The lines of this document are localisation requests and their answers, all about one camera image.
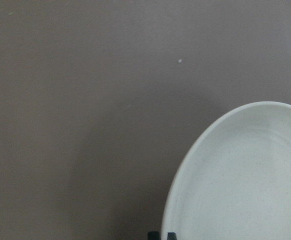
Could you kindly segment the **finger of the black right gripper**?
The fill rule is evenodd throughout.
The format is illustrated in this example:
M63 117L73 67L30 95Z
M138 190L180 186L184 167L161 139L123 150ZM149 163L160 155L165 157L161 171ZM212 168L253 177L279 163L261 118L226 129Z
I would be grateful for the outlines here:
M177 240L177 235L175 232L168 232L167 233L167 240Z

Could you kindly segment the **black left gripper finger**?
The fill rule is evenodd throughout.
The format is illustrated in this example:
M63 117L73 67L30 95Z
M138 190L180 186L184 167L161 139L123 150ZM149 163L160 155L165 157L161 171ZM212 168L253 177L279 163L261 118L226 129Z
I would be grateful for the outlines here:
M149 231L147 233L147 240L160 240L160 233L158 231Z

